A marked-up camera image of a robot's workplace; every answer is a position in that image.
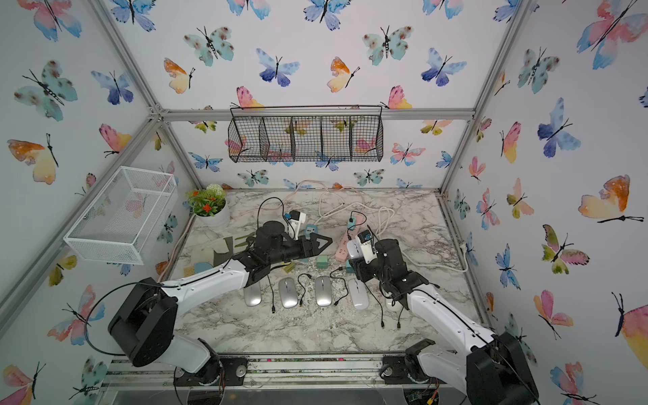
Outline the grey mouse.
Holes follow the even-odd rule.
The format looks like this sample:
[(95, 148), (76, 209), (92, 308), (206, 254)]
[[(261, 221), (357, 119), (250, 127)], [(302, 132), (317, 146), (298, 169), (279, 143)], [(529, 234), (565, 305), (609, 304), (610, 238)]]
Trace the grey mouse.
[(299, 295), (293, 278), (282, 278), (278, 283), (282, 306), (291, 309), (299, 304)]

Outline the white mouse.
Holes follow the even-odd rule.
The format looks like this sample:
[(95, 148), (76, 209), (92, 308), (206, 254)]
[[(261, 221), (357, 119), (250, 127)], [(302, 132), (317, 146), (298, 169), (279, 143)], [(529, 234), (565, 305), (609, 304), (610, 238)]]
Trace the white mouse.
[(366, 310), (369, 307), (369, 296), (365, 284), (354, 278), (349, 280), (348, 289), (354, 309)]

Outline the blue yellow dustpan brush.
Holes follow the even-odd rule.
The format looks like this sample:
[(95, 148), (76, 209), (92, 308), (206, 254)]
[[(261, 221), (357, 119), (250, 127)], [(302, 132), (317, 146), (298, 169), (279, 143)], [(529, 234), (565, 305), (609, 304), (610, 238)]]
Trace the blue yellow dustpan brush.
[(192, 277), (194, 275), (197, 275), (199, 273), (206, 272), (208, 270), (211, 270), (214, 267), (211, 263), (207, 262), (199, 262), (192, 264), (190, 266), (187, 266), (183, 269), (183, 277), (188, 278)]

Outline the lavender mouse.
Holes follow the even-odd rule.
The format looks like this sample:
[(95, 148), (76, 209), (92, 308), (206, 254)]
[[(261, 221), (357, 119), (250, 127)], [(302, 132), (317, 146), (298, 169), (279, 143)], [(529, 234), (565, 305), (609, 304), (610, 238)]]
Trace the lavender mouse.
[(346, 247), (349, 253), (349, 261), (364, 258), (362, 247), (357, 241), (348, 241)]

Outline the potted plant white pot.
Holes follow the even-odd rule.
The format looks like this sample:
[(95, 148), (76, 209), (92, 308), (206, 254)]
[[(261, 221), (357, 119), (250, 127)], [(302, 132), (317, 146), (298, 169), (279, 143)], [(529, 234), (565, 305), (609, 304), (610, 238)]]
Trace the potted plant white pot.
[(231, 222), (226, 192), (221, 185), (186, 192), (187, 205), (200, 223), (214, 231), (222, 231)]

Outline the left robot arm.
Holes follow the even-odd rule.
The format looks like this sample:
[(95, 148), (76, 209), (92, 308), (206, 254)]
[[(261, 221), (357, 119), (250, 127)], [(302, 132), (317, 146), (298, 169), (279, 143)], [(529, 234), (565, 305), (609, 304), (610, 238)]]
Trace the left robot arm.
[(283, 224), (268, 221), (248, 237), (245, 250), (219, 266), (165, 283), (152, 278), (136, 283), (108, 332), (134, 367), (174, 366), (183, 373), (175, 382), (184, 386), (224, 383), (219, 355), (204, 340), (177, 334), (177, 319), (209, 300), (258, 283), (283, 263), (317, 257), (332, 243), (317, 233), (290, 236)]

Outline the white mesh wall basket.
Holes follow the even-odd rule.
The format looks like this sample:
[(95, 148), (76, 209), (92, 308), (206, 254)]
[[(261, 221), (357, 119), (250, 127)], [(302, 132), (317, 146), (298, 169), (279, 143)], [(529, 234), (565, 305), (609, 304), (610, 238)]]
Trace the white mesh wall basket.
[(177, 198), (174, 174), (122, 166), (63, 240), (87, 261), (143, 265)]

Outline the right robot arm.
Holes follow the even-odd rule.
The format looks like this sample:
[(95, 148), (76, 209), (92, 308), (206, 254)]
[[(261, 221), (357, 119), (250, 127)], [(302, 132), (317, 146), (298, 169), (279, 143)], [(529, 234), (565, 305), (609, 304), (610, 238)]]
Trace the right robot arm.
[(426, 340), (407, 351), (415, 381), (433, 377), (472, 404), (537, 404), (539, 392), (521, 344), (497, 335), (445, 300), (421, 274), (408, 270), (395, 239), (348, 242), (349, 264), (361, 281), (376, 279), (403, 309), (432, 325), (440, 343)]

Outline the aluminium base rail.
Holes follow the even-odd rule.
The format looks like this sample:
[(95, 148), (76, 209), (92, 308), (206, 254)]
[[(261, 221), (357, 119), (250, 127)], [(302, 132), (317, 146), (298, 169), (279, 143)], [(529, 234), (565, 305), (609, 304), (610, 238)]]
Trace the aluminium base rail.
[[(435, 377), (416, 380), (401, 353), (364, 354), (225, 354), (220, 357), (224, 387), (235, 390), (311, 388), (448, 388)], [(190, 390), (189, 376), (168, 364), (136, 368), (124, 360), (109, 366), (101, 389), (117, 391)]]

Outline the silver mouse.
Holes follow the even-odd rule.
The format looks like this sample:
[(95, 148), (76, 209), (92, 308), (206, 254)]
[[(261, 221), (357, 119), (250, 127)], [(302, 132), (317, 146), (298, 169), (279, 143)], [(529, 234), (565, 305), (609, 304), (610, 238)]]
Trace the silver mouse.
[(244, 288), (244, 301), (248, 307), (255, 307), (262, 303), (262, 290), (260, 283)]
[(317, 305), (328, 307), (332, 305), (332, 280), (329, 276), (319, 276), (315, 279), (315, 296)]

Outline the pink power strip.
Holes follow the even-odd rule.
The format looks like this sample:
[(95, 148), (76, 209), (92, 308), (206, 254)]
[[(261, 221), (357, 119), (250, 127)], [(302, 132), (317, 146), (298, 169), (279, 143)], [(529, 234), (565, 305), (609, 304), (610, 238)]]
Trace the pink power strip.
[(335, 253), (335, 259), (338, 262), (344, 263), (348, 260), (349, 253), (346, 247), (347, 242), (353, 241), (356, 238), (357, 234), (361, 231), (361, 227), (366, 223), (366, 221), (367, 217), (364, 213), (355, 210), (351, 212), (346, 224), (346, 231), (344, 231), (339, 242), (339, 247)]

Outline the blue power strip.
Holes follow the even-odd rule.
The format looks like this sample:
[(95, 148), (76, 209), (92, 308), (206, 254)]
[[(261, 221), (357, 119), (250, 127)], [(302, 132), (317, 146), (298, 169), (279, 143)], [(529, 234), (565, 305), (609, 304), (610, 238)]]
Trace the blue power strip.
[(308, 224), (305, 227), (305, 230), (304, 230), (305, 239), (310, 240), (312, 235), (317, 234), (317, 233), (318, 233), (318, 227), (316, 225)]

